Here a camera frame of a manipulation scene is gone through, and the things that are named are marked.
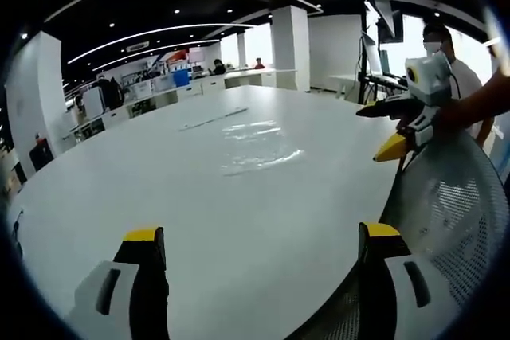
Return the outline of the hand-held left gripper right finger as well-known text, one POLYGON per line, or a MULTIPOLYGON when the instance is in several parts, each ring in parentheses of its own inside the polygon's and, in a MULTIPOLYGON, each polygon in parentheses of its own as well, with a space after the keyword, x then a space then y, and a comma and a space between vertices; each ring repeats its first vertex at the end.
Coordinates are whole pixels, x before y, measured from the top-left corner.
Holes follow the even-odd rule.
POLYGON ((458 314, 449 281, 400 232, 359 224, 359 339, 437 339, 458 314))

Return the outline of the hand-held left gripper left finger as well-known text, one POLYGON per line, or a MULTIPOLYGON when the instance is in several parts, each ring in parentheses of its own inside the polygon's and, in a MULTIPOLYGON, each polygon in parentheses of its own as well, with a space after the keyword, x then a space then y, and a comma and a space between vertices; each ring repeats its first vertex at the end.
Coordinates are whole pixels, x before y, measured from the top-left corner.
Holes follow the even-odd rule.
POLYGON ((74 294, 67 323, 81 339, 168 339, 163 227, 126 234, 74 294))

